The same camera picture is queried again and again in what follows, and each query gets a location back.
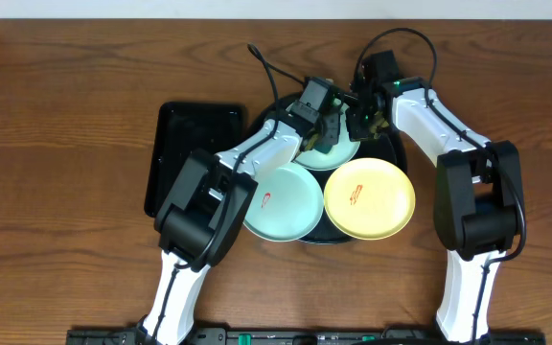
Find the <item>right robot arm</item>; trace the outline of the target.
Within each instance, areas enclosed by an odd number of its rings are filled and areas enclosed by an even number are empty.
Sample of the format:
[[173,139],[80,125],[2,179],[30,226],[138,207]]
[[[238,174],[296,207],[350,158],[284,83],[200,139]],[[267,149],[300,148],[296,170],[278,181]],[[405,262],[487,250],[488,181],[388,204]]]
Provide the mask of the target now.
[[397,72],[355,76],[351,137],[367,139],[375,121],[405,133],[436,168],[433,223],[448,252],[435,321],[448,342],[473,344],[489,331],[487,310],[499,265],[520,254],[526,220],[518,150],[461,122],[429,82]]

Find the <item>yellow plate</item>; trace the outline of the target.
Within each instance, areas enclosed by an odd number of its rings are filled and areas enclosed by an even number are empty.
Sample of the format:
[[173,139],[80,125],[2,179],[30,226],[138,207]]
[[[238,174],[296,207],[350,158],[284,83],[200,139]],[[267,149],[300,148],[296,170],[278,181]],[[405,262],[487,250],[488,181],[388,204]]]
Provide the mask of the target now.
[[416,195],[408,176],[378,158],[358,158],[337,168],[324,190],[330,221],[359,240],[383,240],[411,220]]

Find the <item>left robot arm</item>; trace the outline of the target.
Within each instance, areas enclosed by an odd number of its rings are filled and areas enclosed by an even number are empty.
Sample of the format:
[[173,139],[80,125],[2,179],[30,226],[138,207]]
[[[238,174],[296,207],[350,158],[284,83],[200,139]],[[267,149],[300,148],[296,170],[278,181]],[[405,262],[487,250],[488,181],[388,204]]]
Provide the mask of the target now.
[[308,150],[331,111],[329,100],[301,98],[290,107],[276,102],[241,143],[216,153],[190,153],[154,217],[161,276],[153,306],[139,325],[146,343],[185,340],[205,277],[234,244],[259,181]]

